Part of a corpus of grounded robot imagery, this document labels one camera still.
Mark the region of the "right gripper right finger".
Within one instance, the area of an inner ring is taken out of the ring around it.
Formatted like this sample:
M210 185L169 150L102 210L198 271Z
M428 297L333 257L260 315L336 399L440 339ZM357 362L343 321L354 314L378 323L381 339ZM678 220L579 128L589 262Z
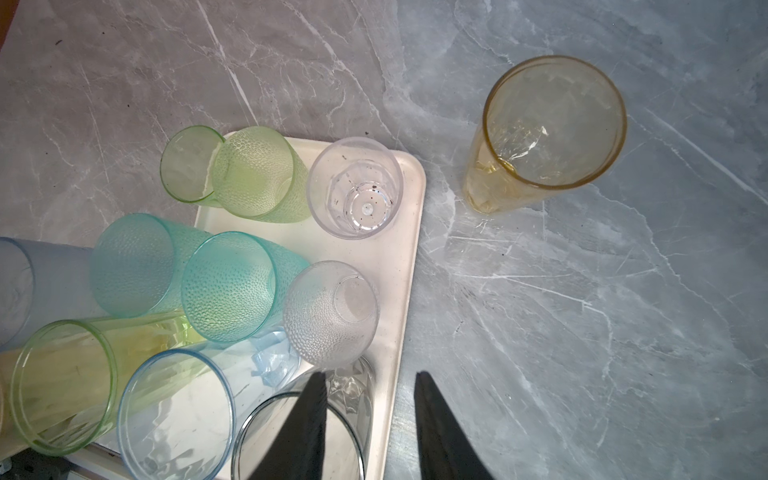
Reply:
M422 479L492 479L427 371L414 386L419 465Z

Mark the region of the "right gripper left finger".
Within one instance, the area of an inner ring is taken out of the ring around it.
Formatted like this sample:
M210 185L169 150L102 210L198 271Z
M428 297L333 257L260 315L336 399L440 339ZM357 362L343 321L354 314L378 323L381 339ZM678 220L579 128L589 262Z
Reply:
M321 479L327 419L326 375L313 373L249 479Z

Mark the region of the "dark smoke grey cup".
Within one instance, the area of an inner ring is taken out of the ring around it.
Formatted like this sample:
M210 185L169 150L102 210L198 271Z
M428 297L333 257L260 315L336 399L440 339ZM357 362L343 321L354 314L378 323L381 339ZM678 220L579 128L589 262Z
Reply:
M231 477L245 479L266 455L288 418L311 371L291 381L249 414L238 432L231 459ZM348 366L326 372L328 412L322 477L363 479L372 430L372 390L375 378L361 357Z

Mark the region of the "tall grey-blue cup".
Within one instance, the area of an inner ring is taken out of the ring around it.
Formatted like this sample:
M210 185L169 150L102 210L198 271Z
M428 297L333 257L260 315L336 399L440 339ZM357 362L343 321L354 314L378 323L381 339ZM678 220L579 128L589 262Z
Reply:
M152 356L120 401L117 439L136 479L213 479L246 416L288 383L300 356L283 328Z

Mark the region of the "clear dotted textured cup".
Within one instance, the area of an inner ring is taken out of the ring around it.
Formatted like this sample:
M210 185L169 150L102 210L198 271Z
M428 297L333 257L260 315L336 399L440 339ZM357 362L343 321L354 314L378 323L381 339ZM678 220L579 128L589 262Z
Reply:
M284 303L283 325L300 357L323 369L358 359L375 336L380 315L372 283L353 266L317 262L293 281Z

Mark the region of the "teal cup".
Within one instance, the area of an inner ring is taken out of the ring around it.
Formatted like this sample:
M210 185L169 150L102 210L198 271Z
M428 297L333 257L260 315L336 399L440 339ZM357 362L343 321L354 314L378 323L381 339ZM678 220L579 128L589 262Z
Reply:
M145 213L116 220L101 234L91 257L96 302L118 318L179 309L186 265L211 236Z
M204 241L185 268L181 299L191 326L232 343L277 326L295 278L309 262L274 242L228 231Z

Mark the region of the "tall green clear cup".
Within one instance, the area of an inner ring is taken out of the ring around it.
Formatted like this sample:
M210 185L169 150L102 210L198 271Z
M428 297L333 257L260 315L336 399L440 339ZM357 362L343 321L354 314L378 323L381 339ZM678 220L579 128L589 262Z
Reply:
M203 339L179 310L44 326L10 377L16 430L39 453L71 454L115 427L120 397L146 360Z

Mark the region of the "green dotted textured cup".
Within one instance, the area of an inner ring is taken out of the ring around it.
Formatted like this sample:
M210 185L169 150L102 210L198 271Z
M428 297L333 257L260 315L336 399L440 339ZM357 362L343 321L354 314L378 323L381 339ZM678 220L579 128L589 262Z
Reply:
M211 180L216 199L233 215L270 223L310 216L308 169L286 138L269 127L247 127L227 137Z

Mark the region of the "tall blue clear cup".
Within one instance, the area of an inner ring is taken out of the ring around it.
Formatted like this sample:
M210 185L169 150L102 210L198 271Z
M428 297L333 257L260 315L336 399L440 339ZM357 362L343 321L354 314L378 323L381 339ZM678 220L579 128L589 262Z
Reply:
M1 239L1 350L21 347L58 320L105 317L89 281L93 250Z

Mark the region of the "small green clear glass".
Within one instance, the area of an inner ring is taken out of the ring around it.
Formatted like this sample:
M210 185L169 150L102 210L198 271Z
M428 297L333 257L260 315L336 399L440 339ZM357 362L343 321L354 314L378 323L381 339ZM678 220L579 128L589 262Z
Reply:
M210 173L224 142L221 134L205 125L193 125L175 134L160 161L160 178L166 192L183 203L221 208Z

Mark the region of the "amber yellow cup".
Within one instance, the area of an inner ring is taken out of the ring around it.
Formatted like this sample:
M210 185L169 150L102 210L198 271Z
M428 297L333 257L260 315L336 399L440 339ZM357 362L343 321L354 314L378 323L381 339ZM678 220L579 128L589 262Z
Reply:
M586 185L617 160L627 128L619 90L595 66L563 55L525 60L486 99L463 192L492 214Z

